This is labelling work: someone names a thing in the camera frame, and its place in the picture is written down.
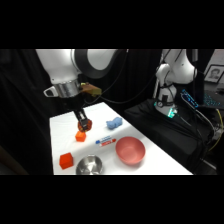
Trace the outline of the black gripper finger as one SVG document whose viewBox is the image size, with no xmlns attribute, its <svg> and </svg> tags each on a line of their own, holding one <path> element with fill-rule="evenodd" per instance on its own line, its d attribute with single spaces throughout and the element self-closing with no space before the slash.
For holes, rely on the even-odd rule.
<svg viewBox="0 0 224 224">
<path fill-rule="evenodd" d="M 83 114 L 85 114 L 84 110 L 75 111 L 76 118 L 78 119 L 78 122 L 81 125 L 81 127 L 82 127 Z"/>
<path fill-rule="evenodd" d="M 87 118 L 86 114 L 83 114 L 82 127 L 84 130 L 90 130 L 92 127 L 92 121 Z"/>
</svg>

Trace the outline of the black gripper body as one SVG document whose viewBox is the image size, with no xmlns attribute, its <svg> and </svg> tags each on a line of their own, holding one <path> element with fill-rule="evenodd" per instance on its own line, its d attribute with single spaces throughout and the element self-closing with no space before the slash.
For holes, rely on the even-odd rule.
<svg viewBox="0 0 224 224">
<path fill-rule="evenodd" d="M 69 110 L 82 112 L 84 111 L 85 99 L 86 97 L 84 94 L 78 94 L 74 97 L 64 98 L 64 103 Z"/>
</svg>

